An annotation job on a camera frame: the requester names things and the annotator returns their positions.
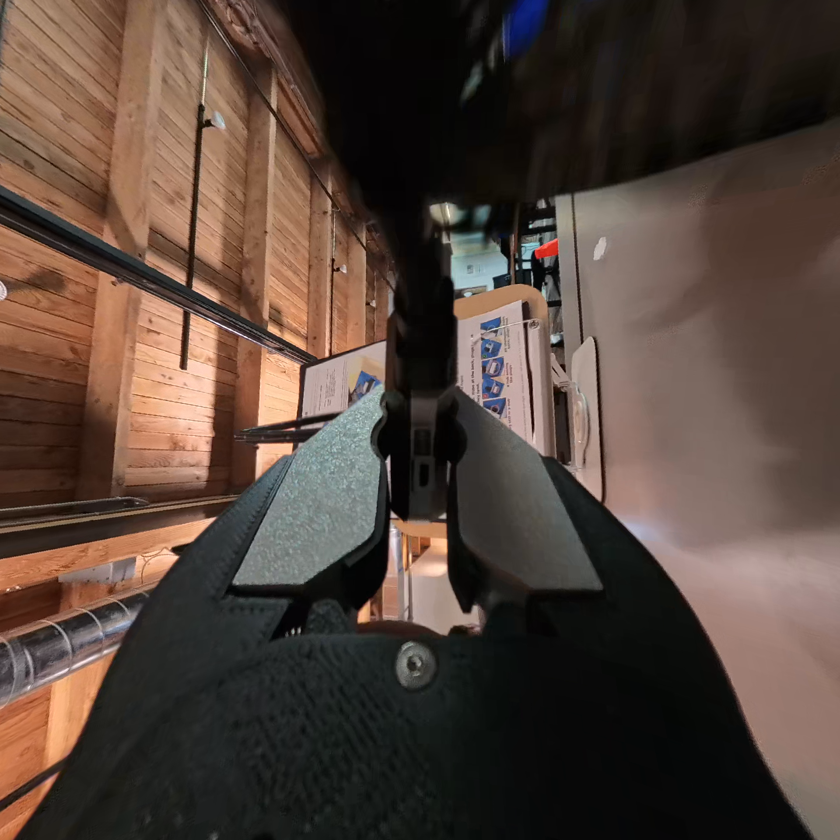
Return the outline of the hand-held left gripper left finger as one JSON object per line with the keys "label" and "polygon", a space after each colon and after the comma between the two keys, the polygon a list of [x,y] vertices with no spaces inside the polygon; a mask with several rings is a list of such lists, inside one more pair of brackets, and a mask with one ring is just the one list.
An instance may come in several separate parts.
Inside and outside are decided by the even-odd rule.
{"label": "hand-held left gripper left finger", "polygon": [[377,447],[385,390],[375,387],[299,448],[275,488],[231,582],[240,596],[358,611],[385,577],[388,469]]}

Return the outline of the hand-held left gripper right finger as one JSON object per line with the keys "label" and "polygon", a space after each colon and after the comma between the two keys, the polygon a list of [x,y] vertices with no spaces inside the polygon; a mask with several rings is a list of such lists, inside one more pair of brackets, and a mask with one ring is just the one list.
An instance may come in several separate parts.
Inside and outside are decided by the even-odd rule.
{"label": "hand-held left gripper right finger", "polygon": [[537,449],[460,390],[448,479],[448,578],[464,613],[603,583]]}

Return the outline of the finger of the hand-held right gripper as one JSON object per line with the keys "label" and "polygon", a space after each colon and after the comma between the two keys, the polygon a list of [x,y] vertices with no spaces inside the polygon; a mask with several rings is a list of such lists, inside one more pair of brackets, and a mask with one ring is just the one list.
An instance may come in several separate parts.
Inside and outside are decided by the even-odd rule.
{"label": "finger of the hand-held right gripper", "polygon": [[423,224],[421,272],[422,379],[420,393],[435,404],[446,402],[455,381],[456,319],[452,248],[438,224]]}
{"label": "finger of the hand-held right gripper", "polygon": [[413,332],[417,314],[415,280],[421,263],[422,225],[395,224],[393,256],[394,291],[392,312],[387,321],[385,391],[389,407],[409,407]]}

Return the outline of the dark grey hub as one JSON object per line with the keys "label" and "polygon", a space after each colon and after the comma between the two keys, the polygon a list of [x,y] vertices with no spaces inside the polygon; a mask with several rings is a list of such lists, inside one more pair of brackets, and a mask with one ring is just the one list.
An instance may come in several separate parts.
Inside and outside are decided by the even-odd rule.
{"label": "dark grey hub", "polygon": [[405,521],[435,521],[447,506],[456,451],[455,388],[385,394],[383,452],[391,465],[392,509]]}

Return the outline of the person's right forearm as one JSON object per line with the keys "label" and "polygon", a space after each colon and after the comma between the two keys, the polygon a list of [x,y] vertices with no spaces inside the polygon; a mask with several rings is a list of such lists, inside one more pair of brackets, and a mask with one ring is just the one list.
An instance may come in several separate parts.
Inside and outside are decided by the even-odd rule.
{"label": "person's right forearm", "polygon": [[838,119],[838,1],[577,2],[560,22],[562,193]]}

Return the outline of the printed instruction sheet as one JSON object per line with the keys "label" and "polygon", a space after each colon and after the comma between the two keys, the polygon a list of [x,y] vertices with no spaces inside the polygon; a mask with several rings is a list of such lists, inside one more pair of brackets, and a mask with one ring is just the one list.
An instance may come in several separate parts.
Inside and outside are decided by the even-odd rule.
{"label": "printed instruction sheet", "polygon": [[[537,444],[530,354],[538,329],[515,301],[458,321],[456,384],[531,445]],[[386,341],[301,368],[299,417],[337,414],[385,381]]]}

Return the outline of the white tablet stand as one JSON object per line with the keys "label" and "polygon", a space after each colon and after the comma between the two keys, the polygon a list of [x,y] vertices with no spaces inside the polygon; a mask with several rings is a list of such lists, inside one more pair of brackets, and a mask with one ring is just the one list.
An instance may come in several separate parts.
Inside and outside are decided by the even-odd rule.
{"label": "white tablet stand", "polygon": [[605,499],[597,343],[586,338],[568,369],[551,365],[556,457],[595,499]]}

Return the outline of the black track rail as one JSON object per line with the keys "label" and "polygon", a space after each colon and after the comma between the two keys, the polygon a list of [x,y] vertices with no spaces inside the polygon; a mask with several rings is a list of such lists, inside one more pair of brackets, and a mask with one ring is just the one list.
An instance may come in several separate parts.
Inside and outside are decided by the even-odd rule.
{"label": "black track rail", "polygon": [[107,244],[4,186],[1,188],[1,225],[273,354],[298,364],[316,362],[315,356],[297,345],[175,282],[142,260]]}

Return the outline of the silver air duct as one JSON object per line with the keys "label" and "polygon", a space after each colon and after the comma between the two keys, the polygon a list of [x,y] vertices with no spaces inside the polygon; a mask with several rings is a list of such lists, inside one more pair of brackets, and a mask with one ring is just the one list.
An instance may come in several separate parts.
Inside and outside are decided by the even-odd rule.
{"label": "silver air duct", "polygon": [[153,584],[101,598],[1,636],[1,708],[113,654]]}

